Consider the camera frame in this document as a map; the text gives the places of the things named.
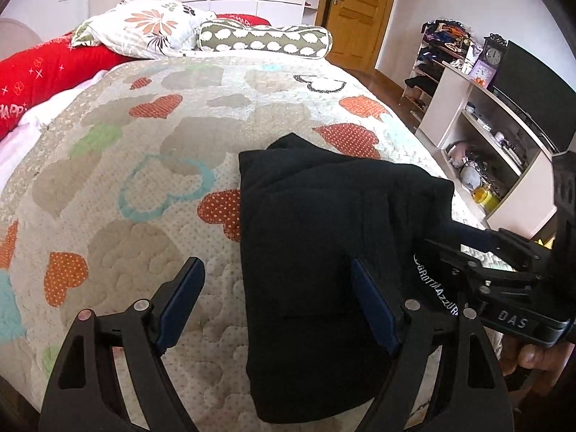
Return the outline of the person's right hand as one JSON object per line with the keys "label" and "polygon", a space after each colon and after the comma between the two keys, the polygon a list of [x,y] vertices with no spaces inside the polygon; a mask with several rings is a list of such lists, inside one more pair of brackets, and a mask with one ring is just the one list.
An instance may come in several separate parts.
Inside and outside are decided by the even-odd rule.
{"label": "person's right hand", "polygon": [[531,391],[539,396],[547,396],[561,377],[573,349],[574,345],[569,342],[543,348],[534,344],[523,344],[514,337],[503,336],[499,364],[503,375],[509,375],[517,368],[538,370]]}

